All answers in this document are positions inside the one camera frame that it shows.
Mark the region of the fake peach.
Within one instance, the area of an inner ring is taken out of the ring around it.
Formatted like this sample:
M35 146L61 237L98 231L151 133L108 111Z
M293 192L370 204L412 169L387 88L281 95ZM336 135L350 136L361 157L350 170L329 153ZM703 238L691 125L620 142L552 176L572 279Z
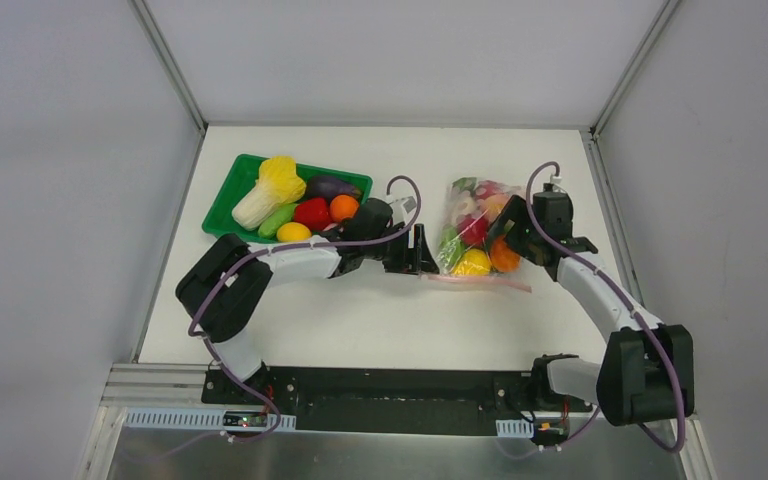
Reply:
M510 195L499 193L478 201L479 207L488 223L493 223L510 199Z

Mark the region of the clear zip top bag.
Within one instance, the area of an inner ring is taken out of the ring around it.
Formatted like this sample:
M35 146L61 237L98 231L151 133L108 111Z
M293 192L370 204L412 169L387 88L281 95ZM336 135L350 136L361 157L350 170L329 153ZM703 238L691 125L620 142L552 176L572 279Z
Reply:
M453 181L447 194L435 254L438 273L423 279L466 288L506 288L530 293L532 287L516 277L521 257L505 243L511 225L500 234L490 232L509 200L522 190L479 177Z

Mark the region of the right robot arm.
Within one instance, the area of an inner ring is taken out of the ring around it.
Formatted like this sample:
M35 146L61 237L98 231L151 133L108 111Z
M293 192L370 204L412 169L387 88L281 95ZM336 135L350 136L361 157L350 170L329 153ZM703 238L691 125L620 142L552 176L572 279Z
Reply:
M598 248L573 233L573 205L562 192L514 195L488 237L543 268L582 307L606 342L594 363L572 354L538 358L527 384L543 410L572 396L601 408L614 426L679 420L694 411L693 339L682 325L648 312L607 272Z

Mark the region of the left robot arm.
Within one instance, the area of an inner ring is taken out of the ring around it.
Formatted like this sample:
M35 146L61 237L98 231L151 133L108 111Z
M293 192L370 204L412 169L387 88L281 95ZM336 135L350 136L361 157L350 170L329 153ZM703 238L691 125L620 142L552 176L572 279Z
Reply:
M306 240L259 249L236 234L216 240L179 281L175 296L191 318L189 335L205 343L228 378L229 394L246 405L264 394L259 372L265 364L247 326L268 288L338 278L366 260L388 273L438 273L419 211L413 197L371 199L353 217Z

